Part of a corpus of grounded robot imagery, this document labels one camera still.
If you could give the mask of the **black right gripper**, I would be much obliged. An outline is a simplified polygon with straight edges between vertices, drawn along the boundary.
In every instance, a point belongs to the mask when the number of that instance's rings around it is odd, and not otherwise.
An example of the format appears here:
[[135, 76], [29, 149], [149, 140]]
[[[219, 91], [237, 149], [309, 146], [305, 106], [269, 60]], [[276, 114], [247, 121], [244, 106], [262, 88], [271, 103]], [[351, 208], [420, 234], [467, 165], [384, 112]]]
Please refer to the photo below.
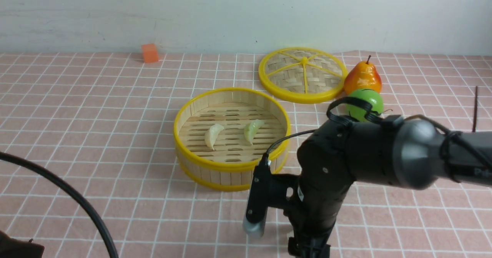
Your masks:
[[328, 258], [327, 244], [352, 185], [347, 175], [274, 174], [269, 204], [283, 210], [293, 227], [288, 253], [296, 258]]

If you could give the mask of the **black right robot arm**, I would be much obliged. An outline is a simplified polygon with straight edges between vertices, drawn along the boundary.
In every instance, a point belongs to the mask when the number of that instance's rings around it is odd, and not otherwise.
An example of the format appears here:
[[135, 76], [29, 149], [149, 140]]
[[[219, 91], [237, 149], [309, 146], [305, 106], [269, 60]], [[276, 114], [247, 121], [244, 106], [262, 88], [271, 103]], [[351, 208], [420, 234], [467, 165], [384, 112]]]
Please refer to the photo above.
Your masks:
[[450, 130], [424, 116], [380, 124], [327, 121], [297, 149], [301, 167], [284, 215], [288, 253], [328, 258], [327, 240], [351, 185], [424, 190], [438, 179], [491, 187], [491, 132]]

